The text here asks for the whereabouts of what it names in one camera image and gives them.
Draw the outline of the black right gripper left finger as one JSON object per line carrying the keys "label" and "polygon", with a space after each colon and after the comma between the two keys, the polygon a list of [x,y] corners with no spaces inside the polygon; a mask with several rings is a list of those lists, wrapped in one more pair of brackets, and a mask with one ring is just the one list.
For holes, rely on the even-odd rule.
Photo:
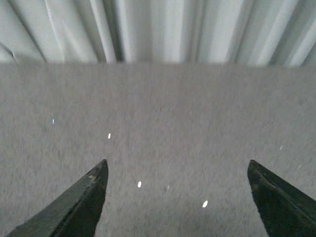
{"label": "black right gripper left finger", "polygon": [[105,202],[108,164],[104,159],[56,200],[12,230],[9,237],[93,237]]}

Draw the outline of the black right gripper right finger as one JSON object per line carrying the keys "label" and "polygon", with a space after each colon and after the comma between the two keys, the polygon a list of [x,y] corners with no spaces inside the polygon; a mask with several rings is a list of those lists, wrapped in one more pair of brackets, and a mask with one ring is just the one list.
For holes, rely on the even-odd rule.
{"label": "black right gripper right finger", "polygon": [[255,160],[247,177],[252,197],[270,237],[314,237],[316,201]]}

